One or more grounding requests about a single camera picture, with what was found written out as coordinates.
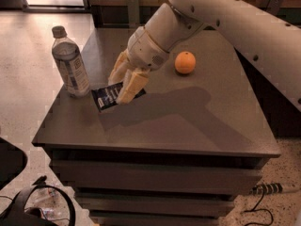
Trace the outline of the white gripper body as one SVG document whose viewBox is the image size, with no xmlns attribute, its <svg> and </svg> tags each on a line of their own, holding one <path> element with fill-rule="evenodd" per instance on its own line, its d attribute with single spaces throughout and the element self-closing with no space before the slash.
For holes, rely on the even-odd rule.
<svg viewBox="0 0 301 226">
<path fill-rule="evenodd" d="M 127 54 L 130 63 L 145 70 L 156 71 L 169 59 L 169 53 L 161 49 L 144 26 L 140 26 L 129 38 Z"/>
</svg>

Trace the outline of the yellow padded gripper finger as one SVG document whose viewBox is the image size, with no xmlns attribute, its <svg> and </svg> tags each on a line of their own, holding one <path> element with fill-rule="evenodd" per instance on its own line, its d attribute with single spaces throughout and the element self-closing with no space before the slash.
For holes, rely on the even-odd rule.
<svg viewBox="0 0 301 226">
<path fill-rule="evenodd" d="M 123 85 L 119 93 L 117 103 L 119 105 L 129 104 L 136 96 L 136 94 L 148 84 L 149 73 L 149 69 L 132 69 L 130 81 L 127 85 Z"/>
<path fill-rule="evenodd" d="M 128 50 L 125 50 L 119 54 L 114 68 L 108 77 L 108 84 L 123 83 L 123 85 L 127 85 L 130 81 L 131 72 L 132 65 L 128 58 Z"/>
</svg>

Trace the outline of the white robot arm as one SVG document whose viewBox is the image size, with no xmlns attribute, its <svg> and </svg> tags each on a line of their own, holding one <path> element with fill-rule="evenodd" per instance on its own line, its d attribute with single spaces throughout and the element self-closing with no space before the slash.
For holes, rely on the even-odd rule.
<svg viewBox="0 0 301 226">
<path fill-rule="evenodd" d="M 219 32 L 286 99 L 301 110 L 301 29 L 243 0 L 168 0 L 129 38 L 108 83 L 130 103 L 170 51 L 206 26 Z"/>
</svg>

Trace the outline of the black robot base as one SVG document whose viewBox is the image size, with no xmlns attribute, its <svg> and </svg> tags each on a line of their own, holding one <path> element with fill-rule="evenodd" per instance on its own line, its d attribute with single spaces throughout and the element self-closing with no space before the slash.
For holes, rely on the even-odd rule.
<svg viewBox="0 0 301 226">
<path fill-rule="evenodd" d="M 0 189 L 12 182 L 27 164 L 24 151 L 0 138 Z M 51 220 L 27 213 L 25 206 L 30 196 L 38 189 L 51 188 L 57 191 L 68 205 L 69 224 L 75 226 L 75 208 L 70 197 L 60 188 L 45 183 L 46 177 L 40 176 L 31 186 L 20 190 L 10 201 L 8 207 L 0 215 L 0 226 L 58 226 Z"/>
</svg>

